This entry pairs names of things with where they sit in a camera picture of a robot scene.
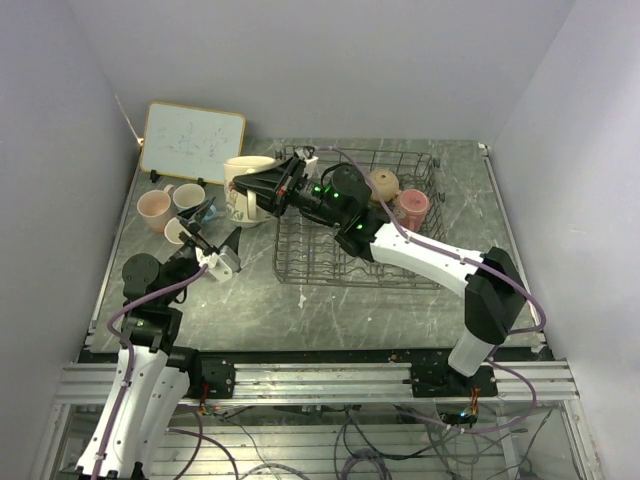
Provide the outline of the large beige mug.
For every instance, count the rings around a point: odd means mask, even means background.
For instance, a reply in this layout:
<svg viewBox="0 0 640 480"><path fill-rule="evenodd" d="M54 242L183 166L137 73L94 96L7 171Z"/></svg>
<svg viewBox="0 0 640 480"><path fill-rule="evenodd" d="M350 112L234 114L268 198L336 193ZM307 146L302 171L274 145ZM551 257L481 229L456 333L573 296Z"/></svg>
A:
<svg viewBox="0 0 640 480"><path fill-rule="evenodd" d="M254 194L240 193L237 176L257 173L274 167L276 160L267 156L238 156L224 163L224 192L227 218L239 227L252 228L269 221L271 215L260 208Z"/></svg>

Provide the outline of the light pink faceted mug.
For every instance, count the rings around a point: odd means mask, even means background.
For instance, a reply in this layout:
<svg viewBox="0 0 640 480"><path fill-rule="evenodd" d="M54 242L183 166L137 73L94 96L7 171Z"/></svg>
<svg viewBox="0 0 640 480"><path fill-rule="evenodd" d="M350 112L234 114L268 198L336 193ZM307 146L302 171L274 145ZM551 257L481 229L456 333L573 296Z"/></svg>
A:
<svg viewBox="0 0 640 480"><path fill-rule="evenodd" d="M183 240L180 235L186 233L187 230L181 224L180 218L177 216L173 217L164 227L165 239L173 245L181 245Z"/></svg>

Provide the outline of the blue mug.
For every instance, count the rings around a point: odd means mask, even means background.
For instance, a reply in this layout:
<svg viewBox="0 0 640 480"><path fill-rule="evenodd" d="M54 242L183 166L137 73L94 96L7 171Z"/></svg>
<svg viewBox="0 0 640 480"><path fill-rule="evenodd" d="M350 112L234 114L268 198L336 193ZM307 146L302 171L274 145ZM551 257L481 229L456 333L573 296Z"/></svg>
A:
<svg viewBox="0 0 640 480"><path fill-rule="evenodd" d="M205 198L214 198L214 197L207 197L205 189L199 184L188 183L188 184L179 186L173 191L173 194L172 194L172 200L177 211L175 216L178 216L179 213L181 213L182 211L190 207L194 207L200 204Z"/></svg>

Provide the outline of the salmon pink mug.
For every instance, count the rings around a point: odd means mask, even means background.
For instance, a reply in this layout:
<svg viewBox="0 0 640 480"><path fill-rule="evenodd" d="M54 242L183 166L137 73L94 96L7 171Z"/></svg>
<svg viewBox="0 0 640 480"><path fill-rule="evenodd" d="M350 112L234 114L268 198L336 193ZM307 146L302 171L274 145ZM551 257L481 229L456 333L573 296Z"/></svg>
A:
<svg viewBox="0 0 640 480"><path fill-rule="evenodd" d="M138 214L154 232L163 233L166 225L174 217L172 200L173 185L144 193L137 202Z"/></svg>

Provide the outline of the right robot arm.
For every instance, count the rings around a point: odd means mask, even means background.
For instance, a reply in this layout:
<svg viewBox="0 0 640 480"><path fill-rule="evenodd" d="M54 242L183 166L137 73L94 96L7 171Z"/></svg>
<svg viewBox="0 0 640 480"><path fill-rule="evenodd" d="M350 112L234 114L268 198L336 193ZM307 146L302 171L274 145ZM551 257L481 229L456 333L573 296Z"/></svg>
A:
<svg viewBox="0 0 640 480"><path fill-rule="evenodd" d="M369 205L372 190L360 168L336 165L328 181L315 182L302 159L237 175L231 185L250 206L280 217L293 207L303 217L335 229L342 250L370 263L393 265L425 277L464 301L464 329L440 373L450 394L465 394L476 372L503 344L525 301L525 289L510 255L455 248L402 227Z"/></svg>

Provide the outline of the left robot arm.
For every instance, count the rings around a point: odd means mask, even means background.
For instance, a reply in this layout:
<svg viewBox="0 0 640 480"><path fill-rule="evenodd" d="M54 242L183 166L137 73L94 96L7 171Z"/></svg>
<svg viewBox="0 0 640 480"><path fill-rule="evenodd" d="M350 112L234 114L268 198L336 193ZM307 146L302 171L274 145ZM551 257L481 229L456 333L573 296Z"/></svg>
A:
<svg viewBox="0 0 640 480"><path fill-rule="evenodd" d="M130 257L121 274L125 302L107 323L120 343L107 401L75 473L80 479L145 479L161 436L183 397L203 387L197 350L175 344L179 305L205 274L223 283L240 270L241 230L215 246L200 233L212 199L177 217L180 248L161 262L147 253Z"/></svg>

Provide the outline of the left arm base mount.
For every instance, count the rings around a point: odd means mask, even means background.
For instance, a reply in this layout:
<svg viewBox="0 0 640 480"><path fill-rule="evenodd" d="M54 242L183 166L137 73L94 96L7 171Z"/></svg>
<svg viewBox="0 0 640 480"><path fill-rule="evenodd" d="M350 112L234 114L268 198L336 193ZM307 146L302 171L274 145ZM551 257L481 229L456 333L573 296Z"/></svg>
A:
<svg viewBox="0 0 640 480"><path fill-rule="evenodd" d="M229 399L232 397L236 369L226 355L197 352L188 370L190 386L187 397L192 399Z"/></svg>

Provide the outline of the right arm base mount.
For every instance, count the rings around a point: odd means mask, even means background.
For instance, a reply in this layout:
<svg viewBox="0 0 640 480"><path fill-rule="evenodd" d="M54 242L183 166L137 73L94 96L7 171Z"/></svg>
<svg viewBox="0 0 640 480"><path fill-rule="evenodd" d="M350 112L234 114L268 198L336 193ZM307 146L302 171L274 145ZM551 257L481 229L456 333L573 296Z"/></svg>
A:
<svg viewBox="0 0 640 480"><path fill-rule="evenodd" d="M409 379L414 398L480 398L498 395L494 370L481 366L471 377L452 369L447 363L418 363L409 368Z"/></svg>

